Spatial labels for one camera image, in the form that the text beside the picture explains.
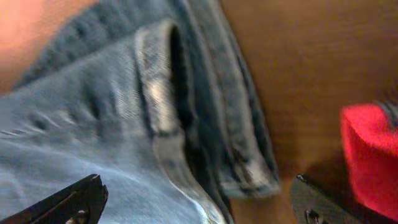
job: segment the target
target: red fabric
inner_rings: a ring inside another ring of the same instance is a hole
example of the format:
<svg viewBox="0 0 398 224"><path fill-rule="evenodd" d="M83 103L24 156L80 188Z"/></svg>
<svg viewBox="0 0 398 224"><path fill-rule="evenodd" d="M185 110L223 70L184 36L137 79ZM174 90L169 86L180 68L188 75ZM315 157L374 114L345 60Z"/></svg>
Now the red fabric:
<svg viewBox="0 0 398 224"><path fill-rule="evenodd" d="M343 109L341 131L358 202L398 221L398 131L376 105Z"/></svg>

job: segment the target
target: blue denim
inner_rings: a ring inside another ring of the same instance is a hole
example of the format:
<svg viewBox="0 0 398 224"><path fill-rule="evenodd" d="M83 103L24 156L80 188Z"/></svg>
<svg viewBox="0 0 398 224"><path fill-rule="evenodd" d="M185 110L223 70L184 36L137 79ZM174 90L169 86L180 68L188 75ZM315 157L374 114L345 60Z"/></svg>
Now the blue denim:
<svg viewBox="0 0 398 224"><path fill-rule="evenodd" d="M278 189L254 85L214 0L103 1L0 99L0 218L88 174L101 223L232 223Z"/></svg>

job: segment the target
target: wooden surface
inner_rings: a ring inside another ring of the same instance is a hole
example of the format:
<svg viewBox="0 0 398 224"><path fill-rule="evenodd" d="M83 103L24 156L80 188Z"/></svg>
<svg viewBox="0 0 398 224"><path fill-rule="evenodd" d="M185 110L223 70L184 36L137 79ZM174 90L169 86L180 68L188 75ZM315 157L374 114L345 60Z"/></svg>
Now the wooden surface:
<svg viewBox="0 0 398 224"><path fill-rule="evenodd" d="M10 88L63 22L91 2L0 0L0 91ZM252 71L282 179L278 196L234 201L236 223L295 223L288 191L296 174L310 170L332 188L345 185L340 109L396 89L397 3L221 2Z"/></svg>

